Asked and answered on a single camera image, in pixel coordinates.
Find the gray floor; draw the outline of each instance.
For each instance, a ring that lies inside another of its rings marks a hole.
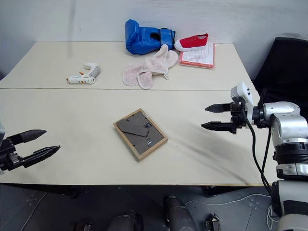
[[[201,187],[182,186],[100,186],[90,187],[77,199],[48,193],[38,205],[25,231],[66,231],[70,221],[91,219],[92,231],[106,230],[112,217],[133,209],[142,214],[147,231],[167,231],[163,219],[163,198],[175,195],[184,203],[196,200],[221,204],[253,193],[266,194],[264,188],[252,187],[216,197],[204,196]],[[0,186],[0,231],[19,231],[44,192]],[[254,195],[226,205],[189,202],[186,206],[199,231],[205,231],[205,218],[217,214],[223,231],[268,230],[266,213],[270,198]]]

